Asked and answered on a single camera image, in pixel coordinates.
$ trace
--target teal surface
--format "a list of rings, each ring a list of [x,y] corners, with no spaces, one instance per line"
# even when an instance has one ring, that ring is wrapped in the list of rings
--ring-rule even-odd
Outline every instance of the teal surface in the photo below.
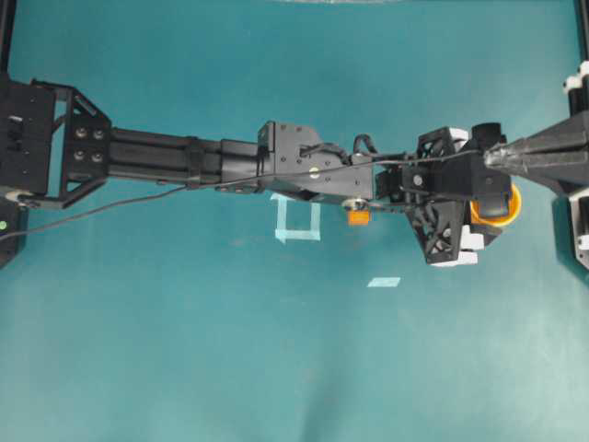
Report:
[[[567,116],[579,63],[572,0],[21,0],[13,49],[14,78],[75,85],[120,127],[253,140],[274,119],[386,152],[445,125],[532,134]],[[589,440],[587,285],[552,194],[517,183],[518,221],[450,270],[400,216],[323,207],[320,242],[283,245],[268,193],[31,236],[0,273],[0,440]],[[113,181],[68,213],[160,190]]]

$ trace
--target tape mark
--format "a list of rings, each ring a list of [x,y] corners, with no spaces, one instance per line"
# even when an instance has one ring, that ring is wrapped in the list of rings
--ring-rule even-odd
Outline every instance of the tape mark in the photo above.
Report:
[[[288,196],[273,193],[271,200],[278,202],[278,215],[276,219],[276,238],[286,244],[287,239],[299,241],[321,241],[321,205],[311,204],[311,228],[309,230],[289,230],[286,228],[286,209],[289,201],[293,201]]]
[[[385,287],[397,287],[401,282],[401,278],[374,278],[368,283],[368,288],[385,288]]]

